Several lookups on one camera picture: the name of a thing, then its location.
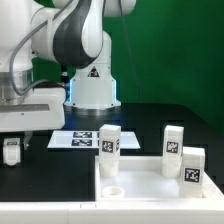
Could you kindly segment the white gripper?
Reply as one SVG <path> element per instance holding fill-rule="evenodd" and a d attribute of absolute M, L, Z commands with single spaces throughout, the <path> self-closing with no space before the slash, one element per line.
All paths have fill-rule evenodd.
<path fill-rule="evenodd" d="M 63 88 L 36 88 L 22 104 L 0 106 L 0 132 L 25 131 L 23 147 L 28 149 L 32 131 L 64 126 L 65 97 Z"/>

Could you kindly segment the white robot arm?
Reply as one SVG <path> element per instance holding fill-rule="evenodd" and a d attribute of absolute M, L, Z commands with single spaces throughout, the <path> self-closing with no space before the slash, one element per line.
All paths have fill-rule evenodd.
<path fill-rule="evenodd" d="M 17 132 L 60 129 L 66 90 L 32 80 L 34 56 L 78 70 L 71 106 L 107 111 L 120 106 L 110 74 L 105 17 L 125 16 L 136 0 L 0 0 L 0 145 L 20 147 Z"/>

